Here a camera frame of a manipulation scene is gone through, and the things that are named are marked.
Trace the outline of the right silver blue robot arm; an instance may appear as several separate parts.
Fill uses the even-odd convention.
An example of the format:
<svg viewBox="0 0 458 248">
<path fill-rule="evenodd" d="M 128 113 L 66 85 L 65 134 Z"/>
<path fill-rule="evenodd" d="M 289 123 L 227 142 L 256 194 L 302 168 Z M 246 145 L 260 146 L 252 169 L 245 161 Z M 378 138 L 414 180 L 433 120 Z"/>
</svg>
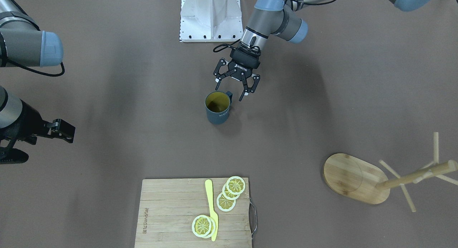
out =
<svg viewBox="0 0 458 248">
<path fill-rule="evenodd" d="M 17 67 L 48 77 L 64 74 L 63 44 L 41 30 L 15 0 L 1 0 L 1 68 Z M 75 127 L 62 119 L 48 122 L 20 98 L 1 88 L 1 139 L 36 144 L 38 136 L 72 143 Z"/>
</svg>

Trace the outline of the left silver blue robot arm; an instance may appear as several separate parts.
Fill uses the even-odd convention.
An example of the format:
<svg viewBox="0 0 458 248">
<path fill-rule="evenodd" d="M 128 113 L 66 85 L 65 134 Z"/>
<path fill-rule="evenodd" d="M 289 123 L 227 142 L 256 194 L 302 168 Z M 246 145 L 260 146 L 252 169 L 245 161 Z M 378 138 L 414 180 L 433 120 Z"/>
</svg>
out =
<svg viewBox="0 0 458 248">
<path fill-rule="evenodd" d="M 215 90 L 226 77 L 231 77 L 243 85 L 240 96 L 254 93 L 260 81 L 260 75 L 254 74 L 259 65 L 259 57 L 270 36 L 297 44 L 308 33 L 308 24 L 298 16 L 296 11 L 308 6 L 327 5 L 336 0 L 257 0 L 250 20 L 239 40 L 232 44 L 221 44 L 214 52 L 230 48 L 230 58 L 221 58 L 213 75 L 216 80 Z"/>
</svg>

